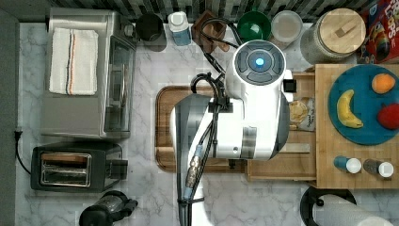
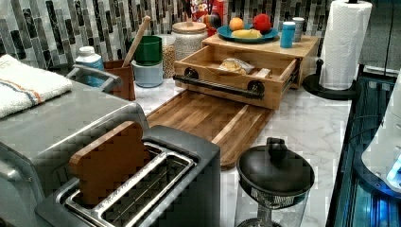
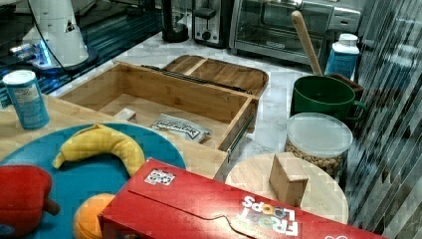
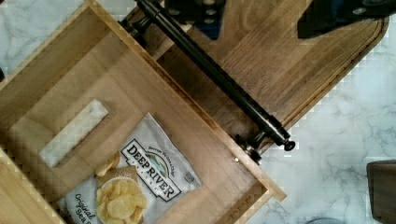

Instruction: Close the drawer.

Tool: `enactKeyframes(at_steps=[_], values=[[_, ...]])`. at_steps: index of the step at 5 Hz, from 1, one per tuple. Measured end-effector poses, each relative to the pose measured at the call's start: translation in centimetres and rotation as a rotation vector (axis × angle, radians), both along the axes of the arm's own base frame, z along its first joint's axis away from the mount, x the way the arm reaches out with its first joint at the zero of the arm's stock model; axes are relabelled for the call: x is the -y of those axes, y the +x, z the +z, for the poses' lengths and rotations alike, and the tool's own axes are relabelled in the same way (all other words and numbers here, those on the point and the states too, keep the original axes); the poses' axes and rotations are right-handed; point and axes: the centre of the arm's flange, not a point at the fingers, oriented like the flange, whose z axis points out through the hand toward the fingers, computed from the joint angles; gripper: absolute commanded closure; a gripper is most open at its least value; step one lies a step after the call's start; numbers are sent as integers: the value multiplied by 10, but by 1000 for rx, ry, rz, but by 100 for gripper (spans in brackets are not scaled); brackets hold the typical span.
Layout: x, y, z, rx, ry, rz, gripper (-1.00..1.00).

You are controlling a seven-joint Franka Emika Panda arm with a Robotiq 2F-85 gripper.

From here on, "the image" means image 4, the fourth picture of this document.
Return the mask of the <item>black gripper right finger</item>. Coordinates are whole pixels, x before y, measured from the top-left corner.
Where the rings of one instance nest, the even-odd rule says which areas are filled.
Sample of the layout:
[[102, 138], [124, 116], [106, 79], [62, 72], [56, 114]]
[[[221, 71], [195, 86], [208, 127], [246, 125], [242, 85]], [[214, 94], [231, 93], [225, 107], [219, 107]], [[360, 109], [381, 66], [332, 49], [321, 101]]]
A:
[[396, 0], [312, 0], [297, 22], [297, 35], [313, 38], [355, 22], [385, 19], [395, 12]]

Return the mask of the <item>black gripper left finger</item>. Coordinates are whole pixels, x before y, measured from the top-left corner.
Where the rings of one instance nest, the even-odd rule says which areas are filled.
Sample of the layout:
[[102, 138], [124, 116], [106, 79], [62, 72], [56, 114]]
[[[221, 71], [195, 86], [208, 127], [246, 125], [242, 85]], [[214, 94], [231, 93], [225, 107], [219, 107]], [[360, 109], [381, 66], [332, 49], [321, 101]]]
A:
[[164, 0], [168, 13], [181, 24], [192, 24], [211, 40], [217, 40], [226, 0]]

